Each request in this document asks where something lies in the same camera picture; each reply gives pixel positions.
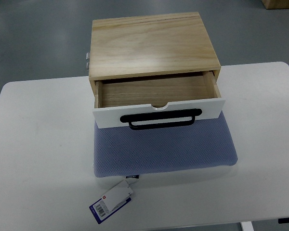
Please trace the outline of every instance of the barcode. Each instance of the barcode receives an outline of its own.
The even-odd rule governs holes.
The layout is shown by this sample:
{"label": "barcode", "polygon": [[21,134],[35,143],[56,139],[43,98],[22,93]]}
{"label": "barcode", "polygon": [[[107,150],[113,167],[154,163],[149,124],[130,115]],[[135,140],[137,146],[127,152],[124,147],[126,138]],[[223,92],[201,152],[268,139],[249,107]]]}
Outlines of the barcode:
{"label": "barcode", "polygon": [[97,207],[95,207],[95,209],[97,210],[98,214],[100,215],[100,217],[103,217],[106,215],[105,211],[103,210],[103,208],[101,207],[101,205],[98,205]]}

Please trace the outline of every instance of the white table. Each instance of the white table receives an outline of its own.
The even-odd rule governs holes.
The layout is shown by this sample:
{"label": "white table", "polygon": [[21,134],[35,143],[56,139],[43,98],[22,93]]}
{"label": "white table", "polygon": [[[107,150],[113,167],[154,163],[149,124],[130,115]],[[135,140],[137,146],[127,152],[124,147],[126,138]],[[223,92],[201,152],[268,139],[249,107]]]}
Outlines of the white table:
{"label": "white table", "polygon": [[223,66],[218,86],[238,162],[142,175],[98,225],[89,210],[121,177],[93,174],[87,77],[11,82],[0,95],[0,230],[144,230],[289,217],[289,67]]}

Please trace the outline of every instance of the wooden box top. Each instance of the wooden box top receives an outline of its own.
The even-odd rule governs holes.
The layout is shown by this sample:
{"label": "wooden box top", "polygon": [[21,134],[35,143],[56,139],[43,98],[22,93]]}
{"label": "wooden box top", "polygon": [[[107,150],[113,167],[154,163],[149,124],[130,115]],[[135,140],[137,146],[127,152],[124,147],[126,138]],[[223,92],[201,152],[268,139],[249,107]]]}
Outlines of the wooden box top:
{"label": "wooden box top", "polygon": [[90,80],[220,68],[197,12],[93,21]]}

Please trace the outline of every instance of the light wood surface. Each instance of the light wood surface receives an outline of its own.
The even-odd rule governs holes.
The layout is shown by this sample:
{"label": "light wood surface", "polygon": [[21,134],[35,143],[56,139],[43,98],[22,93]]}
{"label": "light wood surface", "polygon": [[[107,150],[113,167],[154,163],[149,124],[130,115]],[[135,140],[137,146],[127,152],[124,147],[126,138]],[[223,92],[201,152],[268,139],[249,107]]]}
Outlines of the light wood surface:
{"label": "light wood surface", "polygon": [[102,97],[98,93],[95,108],[138,104],[152,104],[163,107],[168,102],[210,99],[220,97],[212,72],[165,75],[152,79],[140,78],[104,80]]}
{"label": "light wood surface", "polygon": [[102,92],[103,92],[103,83],[101,81],[96,81],[95,82],[95,102],[94,102],[94,107],[95,108],[100,108],[102,107]]}
{"label": "light wood surface", "polygon": [[93,79],[89,79],[90,85],[91,85],[91,89],[95,95],[95,81]]}
{"label": "light wood surface", "polygon": [[90,80],[220,70],[198,13],[94,20]]}
{"label": "light wood surface", "polygon": [[266,9],[289,9],[289,0],[262,0]]}

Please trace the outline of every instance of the white drawer front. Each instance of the white drawer front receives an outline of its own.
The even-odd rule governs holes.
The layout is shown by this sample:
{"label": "white drawer front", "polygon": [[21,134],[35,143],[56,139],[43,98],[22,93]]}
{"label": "white drawer front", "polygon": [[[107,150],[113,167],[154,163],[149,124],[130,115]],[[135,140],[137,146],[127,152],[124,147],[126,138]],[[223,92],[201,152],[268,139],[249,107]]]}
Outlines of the white drawer front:
{"label": "white drawer front", "polygon": [[[99,128],[114,128],[128,126],[129,123],[122,123],[120,121],[121,116],[134,115],[141,113],[153,113],[153,112],[166,112],[184,109],[199,108],[202,110],[202,114],[195,117],[195,120],[199,119],[213,119],[218,118],[225,103],[224,98],[203,99],[203,100],[190,100],[180,102],[169,102],[166,106],[161,108],[154,108],[150,104],[119,106],[119,107],[107,107],[107,108],[95,108],[93,110],[94,118]],[[170,122],[170,119],[158,120],[158,123]]]}

